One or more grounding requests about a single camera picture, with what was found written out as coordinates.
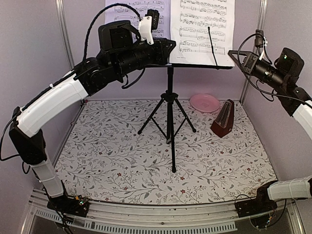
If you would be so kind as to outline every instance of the metronome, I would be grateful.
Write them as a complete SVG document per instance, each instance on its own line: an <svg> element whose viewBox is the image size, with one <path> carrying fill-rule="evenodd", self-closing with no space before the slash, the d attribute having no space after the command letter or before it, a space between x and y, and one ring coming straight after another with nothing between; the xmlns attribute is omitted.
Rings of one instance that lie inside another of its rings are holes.
<svg viewBox="0 0 312 234"><path fill-rule="evenodd" d="M228 99L211 125L211 130L220 138L229 134L234 124L234 102Z"/></svg>

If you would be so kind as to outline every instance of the sheet music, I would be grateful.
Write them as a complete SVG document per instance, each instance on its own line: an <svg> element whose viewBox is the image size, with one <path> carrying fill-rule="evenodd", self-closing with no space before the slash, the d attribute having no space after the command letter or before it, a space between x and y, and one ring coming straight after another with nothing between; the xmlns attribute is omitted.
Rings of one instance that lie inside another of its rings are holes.
<svg viewBox="0 0 312 234"><path fill-rule="evenodd" d="M105 5L116 3L116 0L106 0ZM143 17L148 9L159 11L158 28L152 32L156 38L170 38L170 1L169 0L127 0L118 3L124 3L132 6ZM138 18L130 9L122 6L113 7L105 12L105 23L118 20L130 20L131 24L137 28Z"/></svg>
<svg viewBox="0 0 312 234"><path fill-rule="evenodd" d="M228 56L233 47L235 0L171 0L171 39L176 48L170 63L215 65L208 34L219 66L234 66Z"/></svg>

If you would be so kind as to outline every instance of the leaf pattern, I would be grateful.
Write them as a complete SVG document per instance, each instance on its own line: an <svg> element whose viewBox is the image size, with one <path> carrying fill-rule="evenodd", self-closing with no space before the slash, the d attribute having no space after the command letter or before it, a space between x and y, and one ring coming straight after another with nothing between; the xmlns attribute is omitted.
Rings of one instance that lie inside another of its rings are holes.
<svg viewBox="0 0 312 234"><path fill-rule="evenodd" d="M276 180L267 154L242 106L235 103L233 131L217 137L210 126L217 113L195 111L181 101L196 133L185 123L176 135L177 172L171 146L152 121L137 132L157 101L90 101L58 160L56 171L69 194L136 204L197 204L254 196ZM155 120L165 130L163 104ZM174 105L175 128L183 115Z"/></svg>

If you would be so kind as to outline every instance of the lavender backdrop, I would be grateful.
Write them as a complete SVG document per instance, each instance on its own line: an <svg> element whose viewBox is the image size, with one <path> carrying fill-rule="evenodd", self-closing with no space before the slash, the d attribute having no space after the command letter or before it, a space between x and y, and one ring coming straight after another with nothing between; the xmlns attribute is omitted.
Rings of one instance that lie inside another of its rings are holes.
<svg viewBox="0 0 312 234"><path fill-rule="evenodd" d="M298 85L312 94L312 2L289 0L282 4L269 1L265 34L271 59L279 57L283 47L296 51L305 61ZM308 135L287 115L278 100L267 102L250 88L246 111L258 132L279 179L294 179L312 174L312 144ZM312 233L312 200L299 201L298 207L306 233Z"/></svg>
<svg viewBox="0 0 312 234"><path fill-rule="evenodd" d="M254 33L258 20L260 1L236 0L236 17L234 30L234 48L248 35ZM68 33L75 63L82 59L84 39L86 31L93 17L105 6L103 0L89 1L67 0L64 1L64 9ZM99 52L97 29L104 24L104 17L100 17L91 33L88 56L94 57ZM133 72L130 79L138 76ZM122 90L118 82L109 85L90 99L133 99L133 98L159 98L167 85L167 72L163 68L147 69L139 83L129 90ZM211 69L186 69L175 70L174 89L180 98L190 98L197 93L209 93L218 99L239 99L243 76L237 68L229 71L217 71Z"/></svg>
<svg viewBox="0 0 312 234"><path fill-rule="evenodd" d="M54 0L2 0L0 2L0 130L15 107L23 106L70 68L60 34ZM44 126L51 160L77 113L75 105ZM6 135L2 155L16 151ZM21 159L0 163L0 233L16 234L31 191L34 176L25 176Z"/></svg>

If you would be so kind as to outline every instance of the pink plate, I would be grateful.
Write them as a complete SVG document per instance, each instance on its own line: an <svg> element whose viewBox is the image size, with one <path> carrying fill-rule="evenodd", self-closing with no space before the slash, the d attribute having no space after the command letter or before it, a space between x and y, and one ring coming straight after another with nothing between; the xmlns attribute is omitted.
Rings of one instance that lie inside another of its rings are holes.
<svg viewBox="0 0 312 234"><path fill-rule="evenodd" d="M215 112L220 107L220 102L215 97L208 94L196 94L191 97L191 105L203 113Z"/></svg>

